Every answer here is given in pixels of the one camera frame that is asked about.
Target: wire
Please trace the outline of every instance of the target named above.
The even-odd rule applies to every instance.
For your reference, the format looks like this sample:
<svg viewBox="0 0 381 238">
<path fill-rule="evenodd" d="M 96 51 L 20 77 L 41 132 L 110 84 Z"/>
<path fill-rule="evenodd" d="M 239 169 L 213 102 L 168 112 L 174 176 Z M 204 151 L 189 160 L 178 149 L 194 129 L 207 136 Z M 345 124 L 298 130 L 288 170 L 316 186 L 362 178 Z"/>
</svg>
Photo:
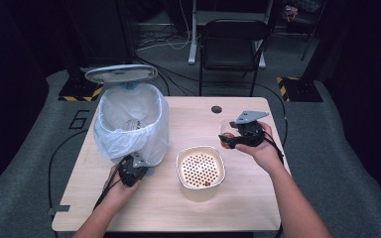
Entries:
<svg viewBox="0 0 381 238">
<path fill-rule="evenodd" d="M 117 164 L 116 169 L 114 170 L 113 174 L 111 175 L 109 181 L 107 182 L 106 188 L 103 190 L 101 195 L 98 197 L 97 202 L 95 202 L 94 208 L 97 207 L 101 201 L 106 197 L 107 193 L 109 192 L 110 188 L 112 188 L 114 185 L 116 185 L 118 182 L 122 181 L 122 179 L 116 181 L 114 184 L 111 184 L 113 182 L 114 177 L 116 176 L 116 173 L 118 173 L 122 163 Z"/>
<path fill-rule="evenodd" d="M 190 31 L 190 27 L 189 27 L 189 24 L 188 24 L 188 20 L 187 20 L 187 18 L 185 16 L 184 7 L 182 5 L 182 0 L 180 0 L 179 3 L 181 5 L 182 16 L 184 17 L 185 24 L 187 26 L 187 32 L 188 32 L 188 38 L 187 38 L 187 40 L 184 43 L 172 43 L 171 40 L 175 40 L 177 38 L 172 38 L 171 39 L 171 37 L 172 36 L 177 36 L 178 33 L 176 33 L 176 34 L 170 34 L 169 36 L 166 36 L 166 37 L 153 38 L 151 40 L 147 40 L 145 42 L 144 46 L 142 46 L 141 45 L 142 43 L 141 43 L 140 44 L 140 48 L 136 50 L 137 52 L 140 52 L 140 51 L 143 51 L 143 50 L 146 50 L 146 49 L 150 49 L 150 48 L 154 48 L 154 47 L 162 47 L 162 46 L 170 46 L 171 48 L 173 48 L 173 49 L 178 51 L 178 50 L 183 49 L 187 44 L 189 44 L 191 42 L 190 41 L 190 39 L 191 39 L 191 31 Z M 146 46 L 148 43 L 156 43 L 158 41 L 167 42 L 167 43 L 166 44 L 158 44 L 158 45 Z M 176 48 L 176 47 L 174 47 L 175 45 L 182 45 L 182 46 L 179 47 L 179 48 Z"/>
<path fill-rule="evenodd" d="M 274 138 L 272 138 L 272 136 L 270 134 L 268 134 L 267 132 L 264 132 L 264 133 L 271 138 L 271 140 L 270 140 L 270 139 L 265 137 L 264 140 L 267 141 L 269 144 L 271 144 L 275 148 L 275 150 L 277 151 L 277 154 L 278 154 L 278 158 L 280 159 L 281 163 L 284 165 L 284 155 L 280 151 L 280 149 L 278 148 L 277 144 L 275 143 Z M 283 233 L 283 223 L 280 222 L 280 227 L 278 228 L 277 234 L 275 234 L 275 238 L 279 238 L 282 233 Z"/>
<path fill-rule="evenodd" d="M 286 145 L 286 142 L 287 142 L 287 134 L 288 134 L 288 128 L 289 128 L 289 123 L 287 121 L 287 114 L 286 114 L 286 106 L 284 105 L 284 101 L 283 99 L 276 93 L 274 92 L 273 90 L 271 90 L 270 88 L 264 86 L 264 85 L 261 85 L 259 83 L 256 83 L 255 85 L 257 86 L 260 86 L 262 88 L 265 88 L 267 89 L 268 91 L 270 91 L 271 93 L 273 93 L 277 98 L 278 100 L 281 102 L 281 107 L 283 108 L 283 117 L 284 117 L 284 124 L 285 124 L 285 129 L 284 129 L 284 139 L 283 139 L 283 147 Z"/>
<path fill-rule="evenodd" d="M 54 153 L 52 154 L 51 156 L 51 159 L 49 161 L 49 167 L 48 167 L 48 200 L 49 200 L 49 208 L 50 209 L 53 209 L 54 208 L 54 204 L 52 203 L 52 163 L 54 161 L 54 158 L 55 158 L 55 155 L 57 154 L 58 150 L 66 143 L 68 142 L 70 139 L 72 139 L 73 137 L 77 136 L 77 135 L 80 135 L 84 132 L 87 132 L 88 130 L 82 130 L 80 132 L 77 132 L 71 136 L 69 136 L 68 138 L 66 138 L 58 147 L 57 149 L 54 151 Z M 59 237 L 58 235 L 58 232 L 57 231 L 54 231 L 54 234 L 55 234 L 55 237 Z"/>
<path fill-rule="evenodd" d="M 160 65 L 157 65 L 157 64 L 155 64 L 155 63 L 153 63 L 153 62 L 150 62 L 150 61 L 147 61 L 147 60 L 145 60 L 145 59 L 142 59 L 142 58 L 140 58 L 140 57 L 138 57 L 138 56 L 135 56 L 135 58 L 136 58 L 136 60 L 138 60 L 138 61 L 140 61 L 140 62 L 150 64 L 150 65 L 152 65 L 152 66 L 154 66 L 154 67 L 156 67 L 156 68 L 158 68 L 158 69 L 161 68 L 162 70 L 168 71 L 168 72 L 170 72 L 170 73 L 172 73 L 172 74 L 174 74 L 174 75 L 177 75 L 177 76 L 180 76 L 180 77 L 189 79 L 189 80 L 191 80 L 191 81 L 198 81 L 197 79 L 194 79 L 194 78 L 191 78 L 191 77 L 188 77 L 188 76 L 185 76 L 185 75 L 176 73 L 176 72 L 171 71 L 171 70 L 169 70 L 169 69 L 167 69 L 167 68 L 165 68 L 165 67 L 162 67 L 162 66 L 160 66 Z M 284 139 L 283 139 L 282 145 L 283 145 L 283 147 L 285 147 L 285 145 L 286 145 L 286 143 L 287 143 L 287 136 L 288 136 L 289 123 L 288 123 L 288 120 L 287 120 L 286 106 L 284 105 L 284 101 L 283 101 L 283 99 L 282 99 L 282 98 L 281 98 L 275 91 L 271 90 L 270 88 L 268 88 L 268 87 L 266 87 L 266 86 L 264 86 L 264 85 L 261 85 L 261 84 L 259 84 L 259 83 L 255 83 L 255 85 L 260 86 L 260 87 L 262 87 L 262 88 L 268 90 L 268 91 L 271 92 L 272 94 L 274 94 L 274 95 L 278 98 L 278 100 L 280 101 L 280 103 L 281 103 L 281 108 L 283 109 L 284 126 L 285 126 L 285 129 L 284 129 Z"/>
<path fill-rule="evenodd" d="M 162 37 L 155 37 L 156 33 L 165 33 L 164 30 L 162 31 L 145 31 L 145 32 L 141 32 L 141 41 L 140 43 L 138 44 L 139 47 L 138 48 L 144 48 L 144 47 L 147 47 L 147 46 L 151 46 L 153 45 L 154 43 L 158 42 L 158 41 L 161 41 L 161 42 L 164 42 L 166 41 L 167 39 L 172 39 L 172 40 L 175 40 L 178 38 L 177 34 L 176 33 L 169 33 L 168 35 L 166 36 L 162 36 Z"/>
<path fill-rule="evenodd" d="M 156 67 L 156 68 L 158 69 L 160 78 L 163 79 L 163 81 L 165 82 L 165 84 L 166 84 L 166 86 L 167 86 L 167 88 L 168 88 L 168 94 L 169 94 L 169 96 L 170 96 L 170 90 L 169 90 L 169 85 L 168 85 L 168 83 L 167 83 L 167 81 L 166 81 L 166 78 L 167 78 L 167 79 L 168 79 L 168 80 L 169 80 L 175 87 L 177 87 L 177 88 L 178 88 L 178 89 L 179 89 L 185 96 L 189 96 L 189 95 L 186 93 L 186 91 L 187 91 L 188 93 L 191 93 L 192 95 L 196 96 L 196 94 L 195 94 L 194 92 L 192 92 L 192 91 L 190 91 L 189 89 L 187 89 L 187 88 L 185 88 L 185 87 L 179 85 L 178 83 L 174 82 L 174 81 L 172 80 L 172 78 L 166 73 L 166 71 L 171 72 L 171 73 L 176 74 L 176 75 L 180 75 L 180 74 L 175 73 L 175 72 L 172 72 L 171 70 L 168 70 L 168 69 L 166 69 L 165 67 L 159 66 L 159 65 L 157 65 L 157 64 L 155 64 L 155 63 L 152 63 L 152 62 L 149 62 L 149 61 L 147 61 L 147 60 L 141 59 L 141 58 L 139 58 L 138 56 L 135 56 L 135 59 L 136 59 L 137 61 L 141 62 L 141 63 L 150 64 L 150 65 L 152 65 L 152 66 L 154 66 L 154 67 Z M 185 78 L 188 78 L 188 79 L 190 79 L 190 80 L 197 81 L 196 79 L 192 79 L 192 78 L 189 78 L 189 77 L 186 77 L 186 76 L 183 76 L 183 75 L 181 75 L 181 76 L 182 76 L 182 77 L 185 77 Z"/>
</svg>

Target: black handheld controller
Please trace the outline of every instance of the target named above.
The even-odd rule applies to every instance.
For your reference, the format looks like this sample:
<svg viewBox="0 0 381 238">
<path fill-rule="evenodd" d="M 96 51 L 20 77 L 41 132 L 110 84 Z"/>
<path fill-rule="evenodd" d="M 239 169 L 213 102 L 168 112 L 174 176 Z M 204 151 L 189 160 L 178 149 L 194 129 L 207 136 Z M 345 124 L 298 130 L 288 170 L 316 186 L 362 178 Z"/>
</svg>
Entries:
<svg viewBox="0 0 381 238">
<path fill-rule="evenodd" d="M 134 158 L 131 155 L 126 156 L 120 162 L 119 175 L 123 184 L 131 187 L 138 180 L 142 179 L 147 173 L 148 167 L 134 167 Z"/>
<path fill-rule="evenodd" d="M 230 149 L 234 149 L 237 144 L 257 147 L 264 141 L 265 132 L 257 121 L 245 124 L 230 122 L 230 126 L 236 128 L 241 136 L 228 137 L 226 135 L 218 135 L 221 142 L 227 144 Z"/>
</svg>

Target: black cable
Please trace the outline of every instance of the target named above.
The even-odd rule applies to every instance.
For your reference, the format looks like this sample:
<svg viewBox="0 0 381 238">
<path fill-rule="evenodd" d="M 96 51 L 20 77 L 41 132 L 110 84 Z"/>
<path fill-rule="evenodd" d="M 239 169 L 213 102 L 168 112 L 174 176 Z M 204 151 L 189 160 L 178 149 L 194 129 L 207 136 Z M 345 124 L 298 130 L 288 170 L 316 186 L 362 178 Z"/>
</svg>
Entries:
<svg viewBox="0 0 381 238">
<path fill-rule="evenodd" d="M 271 138 L 271 140 L 270 140 L 270 139 L 264 137 L 264 140 L 267 141 L 269 144 L 271 144 L 275 148 L 275 150 L 277 151 L 277 154 L 278 154 L 278 158 L 280 159 L 281 163 L 284 165 L 284 155 L 280 151 L 280 149 L 278 148 L 277 144 L 275 143 L 274 138 L 272 138 L 272 136 L 270 134 L 268 134 L 267 132 L 264 132 L 264 133 Z M 277 234 L 275 234 L 275 238 L 279 238 L 282 233 L 283 233 L 283 223 L 280 222 L 280 227 L 278 228 Z"/>
<path fill-rule="evenodd" d="M 139 62 L 143 62 L 143 63 L 150 64 L 150 65 L 152 65 L 152 66 L 154 66 L 154 67 L 156 67 L 156 68 L 161 68 L 161 69 L 163 69 L 163 70 L 165 70 L 165 71 L 168 71 L 168 72 L 170 72 L 170 73 L 172 73 L 172 74 L 174 74 L 174 75 L 177 75 L 177 76 L 180 76 L 180 77 L 183 77 L 183 78 L 192 80 L 192 81 L 198 81 L 197 79 L 194 79 L 194 78 L 191 78 L 191 77 L 188 77 L 188 76 L 185 76 L 185 75 L 176 73 L 176 72 L 171 71 L 171 70 L 169 70 L 169 69 L 167 69 L 167 68 L 165 68 L 165 67 L 159 66 L 159 65 L 157 65 L 157 64 L 155 64 L 155 63 L 152 63 L 152 62 L 150 62 L 150 61 L 147 61 L 147 60 L 145 60 L 145 59 L 142 59 L 142 58 L 140 58 L 140 57 L 138 57 L 138 56 L 135 56 L 135 58 L 136 58 L 136 60 L 139 61 Z M 284 124 L 285 124 L 284 139 L 283 139 L 283 143 L 282 143 L 282 145 L 283 145 L 283 147 L 284 147 L 284 146 L 286 145 L 286 142 L 287 142 L 287 134 L 288 134 L 288 127 L 289 127 L 289 124 L 288 124 L 288 121 L 287 121 L 286 107 L 285 107 L 285 105 L 284 105 L 284 101 L 282 100 L 282 98 L 281 98 L 276 92 L 274 92 L 274 91 L 271 90 L 270 88 L 268 88 L 268 87 L 266 87 L 266 86 L 264 86 L 264 85 L 261 85 L 261 84 L 259 84 L 259 83 L 256 83 L 255 85 L 260 86 L 260 87 L 265 88 L 266 90 L 270 91 L 272 94 L 274 94 L 274 95 L 278 98 L 278 100 L 279 100 L 280 103 L 281 103 L 281 107 L 282 107 L 282 109 L 283 109 Z"/>
<path fill-rule="evenodd" d="M 51 160 L 49 161 L 49 167 L 48 167 L 48 200 L 49 200 L 49 208 L 50 209 L 53 209 L 54 208 L 54 204 L 52 203 L 52 163 L 54 161 L 54 158 L 55 158 L 55 155 L 57 154 L 58 150 L 66 143 L 68 142 L 70 139 L 72 139 L 73 137 L 79 135 L 79 134 L 82 134 L 84 132 L 86 132 L 88 130 L 82 130 L 80 132 L 77 132 L 71 136 L 69 136 L 68 138 L 66 138 L 58 147 L 57 149 L 54 151 L 54 153 L 52 154 L 51 156 Z M 58 232 L 54 230 L 54 234 L 55 234 L 55 237 L 59 237 L 58 235 Z"/>
<path fill-rule="evenodd" d="M 155 35 L 154 31 L 146 32 L 145 34 L 147 34 L 148 36 L 144 37 L 141 40 L 141 42 L 138 45 L 137 51 L 139 51 L 140 49 L 143 49 L 143 48 L 154 46 L 158 42 L 168 42 L 168 41 L 173 41 L 173 40 L 176 40 L 179 38 L 179 36 L 177 34 L 169 34 L 169 35 L 162 36 L 162 37 L 154 37 L 154 35 Z"/>
<path fill-rule="evenodd" d="M 176 82 L 174 82 L 173 80 L 172 80 L 172 78 L 166 73 L 166 71 L 168 71 L 168 72 L 171 72 L 171 73 L 173 73 L 173 74 L 177 74 L 177 75 L 180 75 L 180 74 L 178 74 L 178 73 L 174 73 L 174 72 L 172 72 L 172 71 L 170 71 L 170 70 L 168 70 L 168 69 L 166 69 L 166 68 L 164 68 L 164 67 L 162 67 L 162 66 L 159 66 L 159 65 L 157 65 L 157 64 L 155 64 L 155 63 L 152 63 L 152 62 L 149 62 L 149 61 L 147 61 L 147 60 L 144 60 L 144 59 L 141 59 L 141 58 L 139 58 L 139 57 L 137 57 L 137 56 L 135 56 L 135 60 L 136 61 L 138 61 L 138 62 L 140 62 L 140 63 L 146 63 L 146 64 L 150 64 L 150 65 L 152 65 L 152 66 L 154 66 L 154 67 L 156 67 L 157 69 L 158 69 L 158 72 L 159 72 L 159 76 L 162 78 L 162 80 L 165 82 L 165 84 L 166 84 L 166 86 L 167 86 L 167 88 L 168 88 L 168 94 L 169 94 L 169 96 L 170 96 L 170 91 L 169 91 L 169 85 L 167 84 L 167 81 L 166 81 L 166 78 L 175 86 L 175 87 L 177 87 L 185 96 L 188 96 L 188 94 L 186 93 L 186 91 L 187 92 L 189 92 L 189 93 L 191 93 L 191 94 L 193 94 L 194 96 L 196 96 L 196 94 L 194 93 L 194 92 L 192 92 L 192 91 L 190 91 L 189 89 L 187 89 L 187 88 L 185 88 L 185 87 L 183 87 L 183 86 L 181 86 L 181 85 L 179 85 L 178 83 L 176 83 Z"/>
<path fill-rule="evenodd" d="M 109 192 L 110 188 L 112 188 L 118 182 L 122 181 L 122 179 L 120 179 L 120 180 L 116 181 L 114 184 L 111 184 L 113 182 L 114 177 L 116 176 L 116 173 L 118 173 L 120 167 L 121 167 L 121 163 L 117 164 L 117 167 L 116 167 L 115 171 L 113 172 L 113 174 L 111 175 L 109 181 L 107 182 L 106 187 L 104 188 L 104 190 L 101 193 L 101 195 L 98 197 L 97 202 L 95 202 L 93 210 L 95 209 L 95 207 L 97 207 L 101 203 L 101 201 L 104 199 L 104 197 L 106 197 L 106 195 Z"/>
</svg>

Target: hand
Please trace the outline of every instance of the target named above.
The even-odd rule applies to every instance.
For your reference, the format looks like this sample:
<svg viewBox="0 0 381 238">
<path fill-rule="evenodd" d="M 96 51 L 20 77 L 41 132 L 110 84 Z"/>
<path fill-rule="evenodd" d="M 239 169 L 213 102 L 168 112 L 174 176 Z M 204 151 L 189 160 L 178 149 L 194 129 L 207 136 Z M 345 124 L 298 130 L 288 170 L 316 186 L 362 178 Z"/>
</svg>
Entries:
<svg viewBox="0 0 381 238">
<path fill-rule="evenodd" d="M 264 123 L 259 122 L 261 124 L 262 128 L 265 130 L 265 137 L 270 139 L 272 141 L 272 131 L 271 127 Z M 259 146 L 257 147 L 250 147 L 243 144 L 238 144 L 235 147 L 238 151 L 241 151 L 243 153 L 246 153 L 255 159 L 255 162 L 262 167 L 268 174 L 273 171 L 275 168 L 282 167 L 283 164 L 281 163 L 277 150 L 267 141 L 263 141 Z"/>
<path fill-rule="evenodd" d="M 141 181 L 139 180 L 132 187 L 126 186 L 121 181 L 119 173 L 116 171 L 116 167 L 117 165 L 111 168 L 109 177 L 106 183 L 104 184 L 104 187 L 107 187 L 107 184 L 109 183 L 111 176 L 113 175 L 113 173 L 116 173 L 111 183 L 111 185 L 114 184 L 114 186 L 110 188 L 110 190 L 107 192 L 107 195 L 104 197 L 100 204 L 100 206 L 105 206 L 113 211 L 119 210 L 126 203 L 126 201 L 128 201 L 128 199 L 133 195 L 133 193 L 138 189 L 139 184 L 141 183 Z"/>
</svg>

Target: gray carpet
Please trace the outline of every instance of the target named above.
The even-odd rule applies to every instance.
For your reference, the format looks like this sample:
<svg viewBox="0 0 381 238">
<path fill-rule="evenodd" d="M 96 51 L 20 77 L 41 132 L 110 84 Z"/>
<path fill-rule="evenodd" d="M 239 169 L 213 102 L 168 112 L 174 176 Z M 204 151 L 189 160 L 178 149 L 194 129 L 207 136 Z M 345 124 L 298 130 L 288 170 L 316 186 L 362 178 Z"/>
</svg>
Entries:
<svg viewBox="0 0 381 238">
<path fill-rule="evenodd" d="M 300 61 L 305 45 L 300 36 L 273 36 L 265 53 L 267 68 L 258 74 L 259 85 L 254 96 L 269 101 L 282 142 L 286 134 L 282 103 L 264 87 L 279 93 L 277 76 L 303 74 L 313 52 L 311 49 L 307 59 Z M 196 65 L 187 64 L 189 48 L 187 45 L 182 50 L 174 50 L 164 46 L 138 52 L 144 60 L 189 77 L 169 73 L 172 80 L 166 79 L 169 90 L 159 76 L 151 81 L 164 95 L 168 95 L 168 91 L 175 96 L 197 93 L 198 61 Z M 66 80 L 65 71 L 48 77 L 50 93 L 46 105 L 0 178 L 0 237 L 55 237 L 51 217 L 46 214 L 49 163 L 53 159 L 52 201 L 57 205 L 84 140 L 82 131 L 88 129 L 98 102 L 58 101 L 58 93 Z M 321 82 L 316 85 L 323 103 L 284 103 L 288 119 L 285 152 L 292 175 L 334 237 L 381 237 L 380 187 L 363 169 L 344 139 L 338 112 L 326 88 Z M 245 89 L 226 91 L 216 87 L 204 92 L 206 95 L 233 93 L 234 96 L 249 93 Z M 72 129 L 78 110 L 82 112 L 77 118 L 82 121 L 75 121 L 73 126 L 78 128 Z M 255 232 L 255 237 L 274 236 L 275 232 L 271 231 Z"/>
</svg>

